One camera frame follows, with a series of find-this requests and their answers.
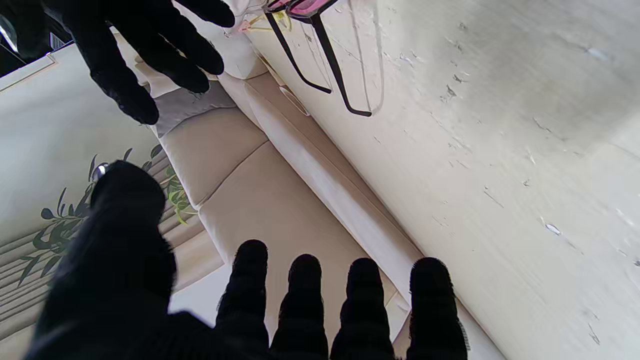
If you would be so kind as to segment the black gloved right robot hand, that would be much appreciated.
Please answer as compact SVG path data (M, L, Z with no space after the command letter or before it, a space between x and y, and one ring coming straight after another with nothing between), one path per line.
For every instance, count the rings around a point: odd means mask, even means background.
M154 70L190 92L210 89L207 74L221 75L224 60L214 45L176 9L173 0L3 0L1 28L20 55L37 59L50 49L48 19L58 22L82 55L91 79L142 125L155 125L159 110L121 55L115 27Z

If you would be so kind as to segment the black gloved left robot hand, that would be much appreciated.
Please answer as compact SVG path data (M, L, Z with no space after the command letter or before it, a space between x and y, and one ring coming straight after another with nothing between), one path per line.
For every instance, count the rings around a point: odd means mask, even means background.
M215 325L169 312L177 265L160 234L166 197L146 171L115 161L90 198L90 214L57 265L27 360L394 360L377 264L349 268L340 329L324 328L322 267L297 256L279 307L265 326L268 248L242 243Z

